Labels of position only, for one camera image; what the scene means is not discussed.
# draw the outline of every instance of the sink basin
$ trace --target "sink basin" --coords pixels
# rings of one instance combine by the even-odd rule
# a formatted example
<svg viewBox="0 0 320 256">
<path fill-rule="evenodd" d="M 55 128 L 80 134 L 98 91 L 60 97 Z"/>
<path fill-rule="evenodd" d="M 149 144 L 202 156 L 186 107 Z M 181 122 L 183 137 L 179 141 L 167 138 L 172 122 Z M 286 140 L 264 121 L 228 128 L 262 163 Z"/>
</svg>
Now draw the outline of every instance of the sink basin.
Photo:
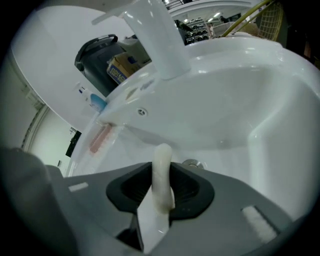
<svg viewBox="0 0 320 256">
<path fill-rule="evenodd" d="M 151 63 L 110 94 L 97 117 L 114 125 L 110 136 L 91 153 L 92 121 L 69 175 L 150 162 L 154 147 L 167 143 L 173 162 L 196 159 L 239 179 L 293 220 L 308 213 L 320 184 L 320 72 L 278 43 L 246 35 L 186 50 L 186 74 L 163 80 Z"/>
</svg>

